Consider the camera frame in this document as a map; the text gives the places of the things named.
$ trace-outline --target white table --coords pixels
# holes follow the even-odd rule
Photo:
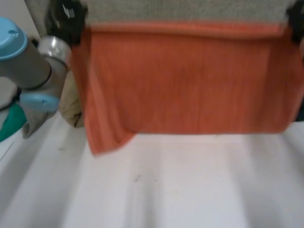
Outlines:
[[[59,114],[0,161],[0,228],[302,228],[304,124],[137,135],[94,157]]]

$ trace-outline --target gray robot arm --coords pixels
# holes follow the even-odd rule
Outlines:
[[[48,35],[38,48],[13,21],[0,17],[0,76],[22,89],[23,107],[57,109],[72,45],[80,42],[86,13],[79,1],[52,1],[45,20]]]

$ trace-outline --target silver metal joint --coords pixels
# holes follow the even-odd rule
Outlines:
[[[63,62],[67,67],[70,66],[72,50],[62,39],[54,36],[42,37],[38,51],[45,56],[53,57]]]

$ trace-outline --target orange towel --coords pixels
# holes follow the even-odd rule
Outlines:
[[[94,25],[72,69],[92,153],[139,132],[281,132],[304,94],[300,48],[278,24]]]

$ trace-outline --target black clamp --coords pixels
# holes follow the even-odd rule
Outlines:
[[[47,34],[64,40],[70,47],[80,43],[87,6],[78,0],[51,0],[45,17]]]
[[[298,0],[287,9],[288,23],[293,29],[292,40],[298,44],[304,37],[304,0]]]

